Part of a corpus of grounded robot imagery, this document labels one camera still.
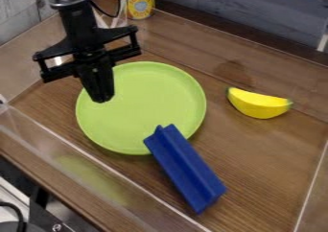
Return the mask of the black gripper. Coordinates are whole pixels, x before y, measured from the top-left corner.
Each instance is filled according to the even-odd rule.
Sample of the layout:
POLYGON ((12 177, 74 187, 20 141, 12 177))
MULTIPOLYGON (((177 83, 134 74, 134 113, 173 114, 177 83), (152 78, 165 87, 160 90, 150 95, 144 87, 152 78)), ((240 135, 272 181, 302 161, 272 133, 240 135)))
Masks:
POLYGON ((141 54, 138 28, 101 28, 90 0, 59 6, 58 10, 67 36, 32 59, 41 65, 45 82, 75 76, 91 100, 103 103, 114 96, 115 62, 141 54))

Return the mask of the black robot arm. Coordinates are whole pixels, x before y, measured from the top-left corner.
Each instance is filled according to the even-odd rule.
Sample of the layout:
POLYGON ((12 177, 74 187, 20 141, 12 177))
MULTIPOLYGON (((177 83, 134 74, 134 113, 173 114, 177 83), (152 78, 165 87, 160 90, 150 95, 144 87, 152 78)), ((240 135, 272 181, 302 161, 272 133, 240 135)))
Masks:
POLYGON ((32 56, 42 68, 43 81, 74 76, 91 100, 105 103, 115 92, 115 62, 141 54, 138 27, 101 28, 93 0, 50 0, 50 6, 59 11, 66 37, 32 56))

